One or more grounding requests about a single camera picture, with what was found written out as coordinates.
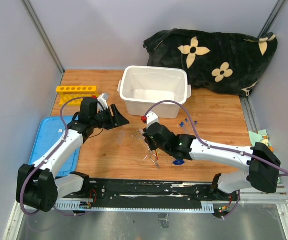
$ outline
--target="floral pattern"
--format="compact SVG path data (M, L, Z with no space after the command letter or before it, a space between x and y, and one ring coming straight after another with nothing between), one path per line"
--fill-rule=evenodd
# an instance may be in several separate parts
M216 68L212 71L212 76L215 77L215 82L220 82L225 78L232 76L233 70L229 69L230 64L228 62L224 62L220 68Z
M190 40L190 45L182 45L178 47L178 50L180 50L182 54L185 54L185 55L188 54L187 59L186 59L186 64L187 64L188 69L193 65L196 55L203 56L205 54L208 54L211 51L207 47L198 46L198 45L199 45L199 41L198 41L198 38L195 36Z
M266 50L268 49L268 42L273 41L275 38L276 36L275 34L273 34L273 36L271 36L270 39L268 37L265 37L265 38L260 38L259 41L253 41L253 40L248 40L248 39L245 39L244 41L251 42L251 43L258 43L260 53L262 54L262 56L264 56L264 54L266 53Z
M246 88L242 88L242 91L244 91L246 93L246 97L248 97L250 95L250 91L255 87L255 85L258 83L259 81L256 81L253 85L248 86Z

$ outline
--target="wooden table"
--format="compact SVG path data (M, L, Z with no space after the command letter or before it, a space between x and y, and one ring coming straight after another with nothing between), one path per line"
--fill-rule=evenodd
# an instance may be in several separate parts
M160 151L158 169L145 156L148 149L142 139L137 139L135 131L145 128L140 116L128 114L124 101L117 91L119 80L124 71L119 70L67 70L61 83L62 86L96 85L98 93L109 94L108 104L116 104L120 113L130 124L104 131L101 135L88 140L79 155L77 171L96 178L122 178L146 180L177 180L211 182L215 174L231 173L236 168L211 162L189 161L184 165L175 166L172 158ZM52 116L60 114L60 97L57 96ZM197 131L200 136L212 142L235 146L250 146L246 122L238 96L216 94L207 89L193 89L192 96L185 104L194 121L198 121ZM65 115L73 115L79 107L68 106ZM187 118L180 110L176 119L160 119L175 134L183 134L184 130L177 124ZM187 125L190 134L193 131ZM118 137L126 133L121 144Z

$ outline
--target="small blue object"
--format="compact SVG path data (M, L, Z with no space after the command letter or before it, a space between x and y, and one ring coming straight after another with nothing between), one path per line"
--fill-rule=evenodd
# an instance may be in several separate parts
M176 159L176 160L173 162L174 165L183 165L184 163L185 163L185 161L184 161L184 160L181 160L181 159Z
M64 116L65 122L68 124L72 121L73 116ZM56 144L65 131L65 127L59 116L46 117L40 123L33 151L29 159L29 165L40 159L50 148ZM59 170L57 177L64 177L74 172L78 166L80 155L80 147L69 156L66 162Z

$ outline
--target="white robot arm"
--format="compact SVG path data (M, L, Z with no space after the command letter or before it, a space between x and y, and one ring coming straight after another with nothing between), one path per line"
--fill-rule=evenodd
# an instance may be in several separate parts
M85 143L93 134L95 128L110 130L130 123L120 114L114 104L110 106L111 109L109 108L106 102L107 99L107 93L103 93L98 98L84 98L80 106L80 112L76 113L67 125L67 135L64 132L58 142L32 165L23 164L20 167L16 190L16 201L18 203L20 202L24 183L33 170L36 170L36 172L29 179L28 184L24 186L23 204L37 210L48 212L59 198L71 193L90 192L85 189L88 188L87 183L90 178L88 175L72 172L66 177L55 178L69 156ZM54 149L56 151L47 159Z
M203 139L200 141L193 135L175 135L170 132L159 123L154 112L148 113L146 117L144 137L150 150L161 149L176 160L208 160L239 169L229 174L217 174L213 180L214 191L231 194L240 189L254 187L265 193L276 192L279 171L245 155L256 155L280 166L281 162L265 144L258 143L255 147L250 147L225 145ZM238 150L240 153L222 149Z

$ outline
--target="white container handle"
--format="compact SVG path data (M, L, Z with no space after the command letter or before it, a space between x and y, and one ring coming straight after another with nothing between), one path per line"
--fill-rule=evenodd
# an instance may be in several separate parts
M187 98L189 99L192 96L192 87L191 85L187 86Z
M121 83L122 80L119 80L118 86L117 86L117 91L120 92L121 91Z

